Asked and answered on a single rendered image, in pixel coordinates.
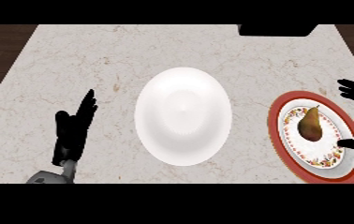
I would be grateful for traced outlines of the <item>red-rimmed floral plate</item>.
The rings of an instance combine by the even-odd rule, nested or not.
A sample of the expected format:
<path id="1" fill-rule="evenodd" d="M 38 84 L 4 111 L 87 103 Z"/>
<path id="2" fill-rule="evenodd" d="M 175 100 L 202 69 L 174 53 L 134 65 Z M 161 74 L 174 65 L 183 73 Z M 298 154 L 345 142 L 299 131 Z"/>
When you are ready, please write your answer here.
<path id="1" fill-rule="evenodd" d="M 311 108 L 318 110 L 321 137 L 311 142 L 298 125 Z M 292 91 L 282 94 L 268 110 L 268 135 L 280 160 L 307 183 L 354 184 L 354 150 L 339 147 L 339 139 L 354 137 L 354 121 L 323 96 Z"/>

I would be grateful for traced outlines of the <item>plain white plate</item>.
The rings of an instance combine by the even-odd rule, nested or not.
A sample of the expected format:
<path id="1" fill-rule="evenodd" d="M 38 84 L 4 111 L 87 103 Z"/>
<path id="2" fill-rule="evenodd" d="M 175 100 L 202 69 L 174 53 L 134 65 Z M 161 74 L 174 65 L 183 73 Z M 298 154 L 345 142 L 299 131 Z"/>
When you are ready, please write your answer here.
<path id="1" fill-rule="evenodd" d="M 161 72 L 140 92 L 134 124 L 152 156 L 174 166 L 192 166 L 220 151 L 233 125 L 227 92 L 214 77 L 193 67 Z"/>

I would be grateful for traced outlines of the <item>black appliance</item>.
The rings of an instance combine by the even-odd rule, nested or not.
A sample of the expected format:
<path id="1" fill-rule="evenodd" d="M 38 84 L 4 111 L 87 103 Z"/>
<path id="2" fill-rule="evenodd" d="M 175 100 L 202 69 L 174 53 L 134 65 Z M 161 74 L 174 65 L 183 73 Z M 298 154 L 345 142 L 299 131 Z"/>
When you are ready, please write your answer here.
<path id="1" fill-rule="evenodd" d="M 314 24 L 239 24 L 239 35 L 249 37 L 307 37 Z"/>

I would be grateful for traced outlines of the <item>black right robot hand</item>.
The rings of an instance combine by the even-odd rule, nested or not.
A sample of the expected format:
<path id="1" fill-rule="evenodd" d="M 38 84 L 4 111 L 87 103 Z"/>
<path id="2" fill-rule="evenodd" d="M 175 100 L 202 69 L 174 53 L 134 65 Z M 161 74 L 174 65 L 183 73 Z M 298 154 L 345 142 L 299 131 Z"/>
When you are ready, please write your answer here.
<path id="1" fill-rule="evenodd" d="M 338 83 L 341 85 L 341 96 L 346 99 L 354 100 L 354 81 L 341 79 L 338 80 Z M 341 139 L 338 141 L 339 147 L 349 148 L 354 150 L 354 138 L 352 139 Z"/>

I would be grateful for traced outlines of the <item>brown-green pear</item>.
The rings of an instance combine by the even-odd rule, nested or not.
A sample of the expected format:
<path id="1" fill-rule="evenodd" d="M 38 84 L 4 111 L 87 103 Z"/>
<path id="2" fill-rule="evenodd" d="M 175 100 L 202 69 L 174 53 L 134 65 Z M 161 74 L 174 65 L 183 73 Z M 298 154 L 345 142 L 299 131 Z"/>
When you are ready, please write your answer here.
<path id="1" fill-rule="evenodd" d="M 310 142 L 321 139 L 321 124 L 318 107 L 313 107 L 298 122 L 298 134 Z"/>

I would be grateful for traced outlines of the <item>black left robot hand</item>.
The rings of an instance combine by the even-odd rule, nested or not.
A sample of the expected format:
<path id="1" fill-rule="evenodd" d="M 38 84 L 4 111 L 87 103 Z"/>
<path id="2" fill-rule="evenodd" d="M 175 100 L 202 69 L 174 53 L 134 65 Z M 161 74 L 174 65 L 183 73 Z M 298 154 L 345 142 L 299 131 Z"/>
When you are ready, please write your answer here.
<path id="1" fill-rule="evenodd" d="M 80 103 L 77 114 L 66 111 L 54 114 L 56 142 L 51 163 L 62 166 L 66 160 L 78 161 L 81 158 L 88 128 L 99 108 L 94 99 L 94 90 L 90 89 Z"/>

